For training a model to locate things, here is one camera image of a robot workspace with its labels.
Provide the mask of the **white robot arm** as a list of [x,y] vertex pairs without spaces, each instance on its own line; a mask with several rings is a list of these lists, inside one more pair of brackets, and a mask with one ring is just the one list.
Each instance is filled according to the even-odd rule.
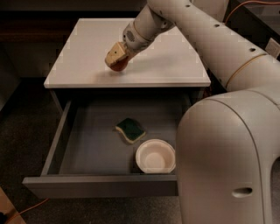
[[272,224],[271,170],[280,157],[279,63],[190,0],[147,0],[106,57],[122,71],[177,27],[225,88],[192,105],[176,136],[183,224]]

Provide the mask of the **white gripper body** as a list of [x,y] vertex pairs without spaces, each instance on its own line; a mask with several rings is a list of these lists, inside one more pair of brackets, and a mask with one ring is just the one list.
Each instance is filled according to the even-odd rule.
[[154,38],[155,29],[140,20],[131,21],[122,32],[122,42],[130,59],[148,48]]

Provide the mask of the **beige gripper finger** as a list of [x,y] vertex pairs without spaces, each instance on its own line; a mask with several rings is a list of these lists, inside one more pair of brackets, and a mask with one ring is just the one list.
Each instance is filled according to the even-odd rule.
[[116,42],[108,52],[105,63],[110,67],[113,63],[126,57],[129,57],[127,45],[124,42]]

